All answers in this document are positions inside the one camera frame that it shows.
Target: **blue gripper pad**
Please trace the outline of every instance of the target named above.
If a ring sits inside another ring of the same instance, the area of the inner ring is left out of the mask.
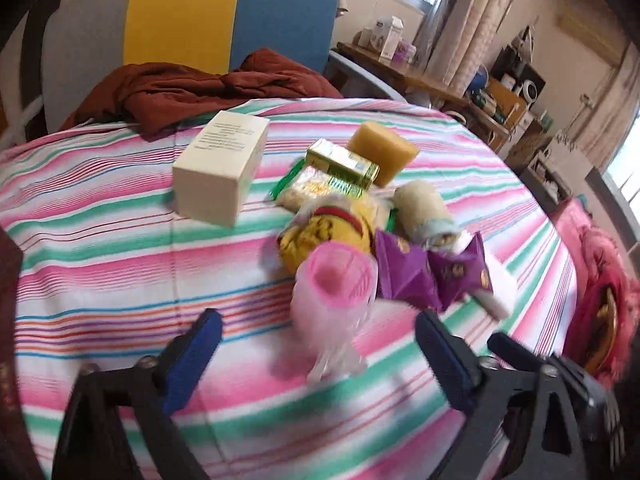
[[[476,365],[478,358],[471,348],[464,340],[452,336],[429,310],[423,310],[415,318],[415,340],[451,407],[471,414],[476,406],[473,390],[482,379]]]
[[[184,335],[178,336],[159,357],[164,372],[162,411],[167,415],[183,409],[213,352],[222,340],[222,316],[217,310],[206,309]]]

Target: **yellow panel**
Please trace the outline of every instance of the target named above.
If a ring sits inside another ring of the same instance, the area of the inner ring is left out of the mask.
[[[228,72],[238,0],[129,0],[124,64],[169,62]]]

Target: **striped bedsheet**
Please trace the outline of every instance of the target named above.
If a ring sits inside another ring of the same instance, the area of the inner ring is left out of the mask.
[[[496,329],[537,352],[562,347],[575,307],[568,251],[514,174],[439,112],[361,99],[259,100],[235,111],[271,124],[233,229],[173,210],[171,164],[208,118],[152,143],[125,123],[96,124],[0,155],[0,224],[25,253],[15,329],[20,400],[44,471],[82,364],[129,367],[215,307],[223,343],[174,416],[212,479],[424,480],[463,419],[414,342],[415,314],[380,306],[356,341],[366,373],[306,384],[312,363],[290,326],[293,281],[275,245],[290,214],[268,190],[314,140],[344,144],[365,120],[415,142],[420,155],[377,193],[429,180],[518,280],[511,319],[497,324],[474,301],[444,315],[476,352]],[[124,417],[146,478],[159,478]]]

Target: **yellow and blue headboard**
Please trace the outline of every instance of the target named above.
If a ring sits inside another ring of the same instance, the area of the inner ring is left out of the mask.
[[[42,94],[56,131],[92,88],[129,63],[226,73],[267,46],[322,72],[338,0],[72,0],[47,22]]]

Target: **screw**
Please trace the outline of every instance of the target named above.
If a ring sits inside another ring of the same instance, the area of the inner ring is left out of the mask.
[[[480,358],[480,366],[482,368],[487,368],[488,370],[497,370],[500,368],[500,363],[495,357],[485,355]]]
[[[136,363],[136,366],[139,366],[140,368],[154,368],[155,366],[158,366],[158,359],[153,355],[146,355]]]
[[[96,363],[87,363],[80,368],[80,375],[91,375],[94,372],[99,372],[100,367]]]
[[[540,371],[549,377],[558,377],[558,369],[552,365],[542,365]]]

